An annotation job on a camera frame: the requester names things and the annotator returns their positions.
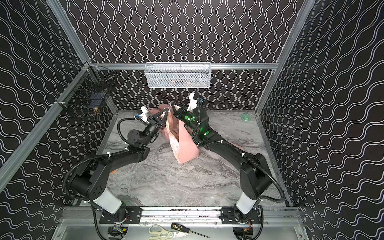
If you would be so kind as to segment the pink zip-up jacket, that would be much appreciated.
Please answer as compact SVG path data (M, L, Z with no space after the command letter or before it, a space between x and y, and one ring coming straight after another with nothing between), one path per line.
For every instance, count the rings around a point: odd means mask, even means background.
M200 149L194 144L192 137L184 128L184 123L173 116L169 105L161 104L158 108L149 108L152 115L169 108L166 127L161 130L163 137L170 143L172 152L178 163L184 164L199 157Z

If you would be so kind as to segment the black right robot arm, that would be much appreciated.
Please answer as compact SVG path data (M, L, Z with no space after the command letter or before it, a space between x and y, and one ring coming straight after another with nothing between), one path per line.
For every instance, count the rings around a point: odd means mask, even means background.
M246 152L225 140L209 125L207 111L200 104L191 112L186 106L171 103L174 117L182 121L198 148L216 153L240 173L242 194L235 204L237 211L247 215L263 200L274 203L286 201L283 188L273 177L264 155Z

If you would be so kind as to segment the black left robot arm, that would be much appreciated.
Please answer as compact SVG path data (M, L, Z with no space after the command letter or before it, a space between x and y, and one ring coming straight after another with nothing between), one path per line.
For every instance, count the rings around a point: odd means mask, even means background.
M165 108L156 114L150 114L146 120L139 116L118 121L117 131L127 146L119 152L95 155L83 159L72 167L64 177L63 190L71 198L89 202L94 210L102 209L114 215L119 221L125 218L125 204L107 188L111 172L124 166L144 161L150 152L159 131L166 127L170 110ZM144 130L131 130L126 137L121 131L121 124L126 121L139 121Z

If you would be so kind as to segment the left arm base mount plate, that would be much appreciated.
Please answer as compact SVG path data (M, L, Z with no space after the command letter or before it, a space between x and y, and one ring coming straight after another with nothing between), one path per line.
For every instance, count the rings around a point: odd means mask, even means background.
M112 214L106 210L102 211L100 224L139 224L143 209L140 207L119 208L116 213Z

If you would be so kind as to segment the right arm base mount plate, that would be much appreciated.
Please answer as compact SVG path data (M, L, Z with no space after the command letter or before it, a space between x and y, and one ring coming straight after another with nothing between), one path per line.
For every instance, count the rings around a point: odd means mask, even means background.
M243 214L236 206L222 207L219 219L223 225L260 224L262 221L259 209L252 209L249 213Z

